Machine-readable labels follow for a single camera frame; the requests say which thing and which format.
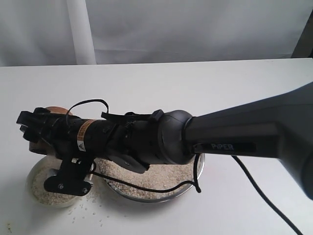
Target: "white table surface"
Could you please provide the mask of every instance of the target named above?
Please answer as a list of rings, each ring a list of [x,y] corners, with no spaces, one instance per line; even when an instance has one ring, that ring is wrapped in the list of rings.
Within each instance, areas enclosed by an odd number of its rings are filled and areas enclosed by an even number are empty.
[[[171,203],[142,205],[104,188],[101,197],[84,198],[64,210],[34,205],[24,185],[42,156],[28,151],[15,122],[22,110],[68,108],[89,98],[105,99],[116,114],[161,108],[199,116],[312,81],[312,59],[0,68],[0,234],[9,234],[10,224],[13,235],[292,235],[236,162],[222,155],[206,155],[201,194],[192,189]],[[101,104],[87,104],[73,112],[100,118],[103,110]],[[241,159],[273,203],[304,234],[313,234],[313,201],[280,163]]]

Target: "rice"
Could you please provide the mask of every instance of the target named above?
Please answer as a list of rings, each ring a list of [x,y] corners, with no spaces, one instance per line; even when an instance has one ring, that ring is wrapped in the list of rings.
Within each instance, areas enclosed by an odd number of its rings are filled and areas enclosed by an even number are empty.
[[[65,203],[73,199],[75,196],[73,195],[66,195],[61,193],[55,192],[48,192],[44,188],[44,182],[47,179],[47,174],[51,167],[45,166],[41,168],[37,174],[35,175],[32,185],[31,191],[35,198],[43,204],[46,205],[57,205],[61,203]]]
[[[112,161],[104,159],[98,160],[98,165],[102,174],[126,181],[137,186],[151,189],[169,189],[178,185],[182,181],[192,181],[193,163],[194,161],[191,161],[186,165],[151,165],[148,171],[143,174],[138,174],[126,170]],[[182,190],[183,188],[190,186],[187,184],[172,192],[156,193],[136,189],[111,180],[106,181],[113,189],[120,190],[129,196],[143,199],[159,199],[162,197],[167,197],[179,190]]]

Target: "black cable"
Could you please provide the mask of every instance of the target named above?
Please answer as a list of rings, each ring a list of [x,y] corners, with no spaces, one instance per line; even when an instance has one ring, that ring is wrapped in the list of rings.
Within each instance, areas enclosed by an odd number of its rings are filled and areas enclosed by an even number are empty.
[[[66,123],[67,123],[67,126],[68,126],[68,114],[69,112],[71,111],[72,108],[78,106],[78,105],[81,105],[81,104],[87,104],[87,103],[92,103],[92,102],[100,102],[102,104],[104,104],[107,108],[107,113],[109,113],[109,105],[107,104],[106,101],[102,100],[102,99],[88,99],[88,100],[84,100],[84,101],[81,101],[77,104],[74,104],[68,111],[67,113],[65,114],[65,120],[66,120]]]
[[[262,199],[271,207],[293,230],[297,235],[303,235],[300,230],[288,219],[287,216],[285,216],[269,199],[266,197],[266,195],[262,192],[260,187],[257,185],[257,183],[254,181],[253,177],[251,176],[250,172],[246,168],[246,166],[240,161],[240,159],[237,156],[232,156],[232,158],[239,164],[241,169],[244,171],[250,182],[252,183],[255,190],[258,192],[258,194],[262,197]]]
[[[191,185],[195,186],[195,188],[196,188],[198,193],[201,193],[201,189],[200,189],[199,184],[198,184],[198,171],[197,171],[198,170],[199,158],[200,158],[200,154],[197,154],[195,156],[194,167],[193,167],[193,170],[194,170],[194,172],[193,172],[194,173],[194,182],[190,181],[190,180],[186,180],[186,181],[183,181],[180,184],[176,185],[175,187],[172,187],[172,188],[169,188],[169,189],[163,189],[163,190],[152,189],[152,188],[144,188],[144,187],[141,187],[141,186],[137,186],[137,185],[133,185],[131,183],[125,182],[123,180],[119,180],[119,179],[116,179],[116,178],[113,178],[113,177],[110,177],[110,176],[107,176],[107,175],[103,175],[103,174],[97,173],[97,172],[91,172],[91,174],[94,174],[96,176],[105,178],[107,180],[112,180],[112,181],[118,182],[120,184],[124,184],[124,185],[130,186],[130,187],[133,187],[133,188],[136,188],[136,189],[140,189],[140,190],[143,190],[143,191],[148,191],[148,192],[157,192],[157,193],[171,192],[171,191],[174,191],[174,190],[180,188],[183,185],[191,184]]]

